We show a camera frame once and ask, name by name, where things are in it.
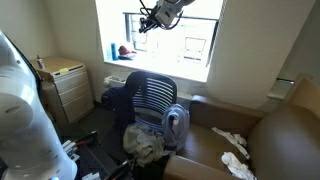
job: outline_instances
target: brown leather couch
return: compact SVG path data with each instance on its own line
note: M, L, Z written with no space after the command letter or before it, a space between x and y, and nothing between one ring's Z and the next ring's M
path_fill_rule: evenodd
M170 158L164 179L237 179L221 161L224 152L233 152L258 180L320 179L319 117L320 87L304 76L270 114L194 96L185 148ZM212 127L245 137L250 160Z

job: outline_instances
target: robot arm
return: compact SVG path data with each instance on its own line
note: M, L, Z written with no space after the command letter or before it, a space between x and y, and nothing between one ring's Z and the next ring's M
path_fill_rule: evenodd
M158 27L164 30L173 29L180 21L183 7L191 4L193 1L194 0L159 0L156 6L150 9L146 8L142 0L140 0L143 6L140 12L144 14L146 18L140 19L139 32L146 33Z

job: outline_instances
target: white wall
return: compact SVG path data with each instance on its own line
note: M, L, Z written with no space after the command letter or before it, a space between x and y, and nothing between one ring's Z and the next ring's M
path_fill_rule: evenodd
M42 0L0 0L0 29L29 60L57 53Z
M86 63L94 96L99 100L104 77L111 73L125 77L133 70L103 63L95 1L45 2L60 55ZM208 82L174 79L178 90L252 108L265 106L266 95L313 3L314 0L228 0Z
M294 80L299 73L311 74L320 83L320 0L315 3L279 77Z

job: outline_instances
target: white robot body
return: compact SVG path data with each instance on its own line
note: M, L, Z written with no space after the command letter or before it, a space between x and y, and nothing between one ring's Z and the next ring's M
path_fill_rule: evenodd
M8 166L4 180L72 180L77 173L40 103L34 74L1 31L0 157Z

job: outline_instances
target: white cloth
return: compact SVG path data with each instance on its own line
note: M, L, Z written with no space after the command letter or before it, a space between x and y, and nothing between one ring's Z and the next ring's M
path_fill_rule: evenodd
M162 157L163 143L161 134L149 131L147 126L137 123L128 125L123 137L124 150L133 154L141 167Z
M247 141L240 134L231 135L229 132L224 132L216 127L211 128L217 134L225 137L231 144L235 145L246 159L250 159L250 155L243 146L247 146Z
M248 166L241 164L237 157L231 152L225 152L221 157L222 162L228 166L232 175L245 180L257 180Z

